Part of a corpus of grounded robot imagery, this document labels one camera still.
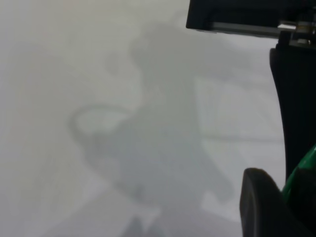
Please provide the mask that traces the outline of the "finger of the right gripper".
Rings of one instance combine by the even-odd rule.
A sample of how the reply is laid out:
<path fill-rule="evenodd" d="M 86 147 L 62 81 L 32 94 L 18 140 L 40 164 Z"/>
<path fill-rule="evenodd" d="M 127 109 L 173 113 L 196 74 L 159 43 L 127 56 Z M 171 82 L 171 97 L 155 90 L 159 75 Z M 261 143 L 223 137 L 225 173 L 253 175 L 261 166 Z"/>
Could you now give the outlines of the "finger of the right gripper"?
<path fill-rule="evenodd" d="M 273 48 L 270 68 L 281 111 L 289 177 L 316 143 L 316 52 Z"/>

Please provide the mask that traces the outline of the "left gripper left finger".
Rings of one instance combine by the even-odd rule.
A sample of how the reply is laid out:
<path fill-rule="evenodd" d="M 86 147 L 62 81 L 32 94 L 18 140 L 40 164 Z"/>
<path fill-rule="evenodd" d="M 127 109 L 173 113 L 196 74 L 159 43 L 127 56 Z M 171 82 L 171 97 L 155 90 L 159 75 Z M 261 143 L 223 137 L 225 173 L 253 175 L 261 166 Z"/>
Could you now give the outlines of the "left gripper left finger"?
<path fill-rule="evenodd" d="M 297 226 L 281 192 L 264 170 L 247 168 L 240 195 L 244 237 L 295 237 Z"/>

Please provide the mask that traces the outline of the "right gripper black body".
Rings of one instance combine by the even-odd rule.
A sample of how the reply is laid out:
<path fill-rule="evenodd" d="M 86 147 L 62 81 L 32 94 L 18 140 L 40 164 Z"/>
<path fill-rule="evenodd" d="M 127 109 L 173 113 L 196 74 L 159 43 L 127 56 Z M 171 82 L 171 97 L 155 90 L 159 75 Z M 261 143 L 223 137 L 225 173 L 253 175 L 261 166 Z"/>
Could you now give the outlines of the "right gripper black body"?
<path fill-rule="evenodd" d="M 278 39 L 296 47 L 316 45 L 314 0 L 192 0 L 186 27 Z"/>

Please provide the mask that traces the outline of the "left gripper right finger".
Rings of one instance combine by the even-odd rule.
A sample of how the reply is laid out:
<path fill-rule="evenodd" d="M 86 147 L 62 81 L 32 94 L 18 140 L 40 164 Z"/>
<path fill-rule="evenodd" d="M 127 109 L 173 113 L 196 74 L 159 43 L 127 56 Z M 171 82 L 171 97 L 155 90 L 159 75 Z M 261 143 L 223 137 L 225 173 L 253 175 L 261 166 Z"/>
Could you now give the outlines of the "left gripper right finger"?
<path fill-rule="evenodd" d="M 288 204 L 294 216 L 316 235 L 316 171 L 298 168 L 295 171 Z"/>

